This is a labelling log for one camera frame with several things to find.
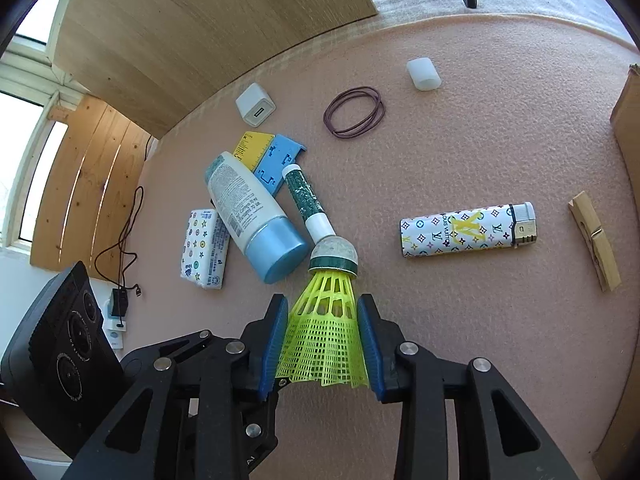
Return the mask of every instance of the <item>blue tube cap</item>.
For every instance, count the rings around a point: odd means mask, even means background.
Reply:
[[[308,252],[308,245],[289,219],[279,216],[251,238],[244,256],[263,282],[275,283],[299,266]]]

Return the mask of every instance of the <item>black cord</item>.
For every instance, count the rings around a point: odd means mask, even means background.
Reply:
[[[138,200],[138,191],[140,191],[140,203],[138,204],[138,207],[136,208],[136,202]],[[136,222],[136,218],[138,217],[138,213],[140,212],[140,208],[142,207],[142,201],[144,200],[144,198],[145,198],[145,188],[143,188],[142,186],[138,186],[136,188],[135,192],[133,193],[133,203],[131,204],[131,210],[129,211],[129,217],[127,217],[127,221],[125,222],[124,227],[122,228],[122,231],[120,231],[120,235],[118,236],[118,241],[116,243],[114,243],[111,247],[107,247],[105,250],[100,252],[94,258],[95,272],[100,274],[107,282],[110,282],[110,283],[113,283],[113,285],[116,285],[119,290],[134,290],[135,289],[137,296],[140,295],[140,286],[137,283],[135,285],[133,285],[133,286],[127,286],[127,282],[125,280],[124,273],[138,259],[138,253],[127,252],[125,250],[125,244],[127,242],[127,237],[129,237],[129,235],[131,234],[131,231],[133,229],[133,225]],[[111,251],[112,249],[115,249],[116,247],[120,251],[120,254],[119,254],[119,263],[118,263],[118,281],[114,282],[111,278],[107,278],[103,273],[100,272],[100,269],[98,269],[98,258],[100,258],[100,256],[102,256],[104,253],[107,253],[108,251]],[[124,265],[124,256],[125,256],[125,254],[127,256],[133,256],[133,259],[127,265],[123,266]]]
[[[153,139],[153,136],[149,136],[149,138],[146,140],[146,144],[145,144],[145,160],[149,155],[148,149],[149,149],[149,143],[151,142],[151,139]]]

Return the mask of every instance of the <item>yellow plastic shuttlecock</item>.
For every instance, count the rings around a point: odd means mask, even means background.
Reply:
[[[276,377],[368,385],[351,288],[357,273],[353,245],[338,236],[325,238],[311,254],[309,270],[315,274],[289,313]]]

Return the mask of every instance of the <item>green glue stick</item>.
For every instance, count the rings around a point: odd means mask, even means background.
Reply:
[[[314,243],[317,244],[323,238],[335,235],[334,228],[322,209],[318,197],[306,181],[300,166],[289,164],[282,170],[282,176]]]

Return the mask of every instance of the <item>white glue stick cap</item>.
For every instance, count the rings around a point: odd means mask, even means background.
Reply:
[[[435,90],[442,84],[436,67],[428,57],[419,57],[408,61],[406,69],[418,90]]]
[[[305,226],[315,244],[323,238],[335,236],[334,228],[331,227],[331,223],[325,213],[316,213],[315,215],[311,215],[306,219]]]
[[[302,171],[302,169],[300,168],[299,165],[297,165],[297,164],[289,164],[288,166],[285,166],[284,168],[282,168],[282,177],[285,178],[293,170]]]

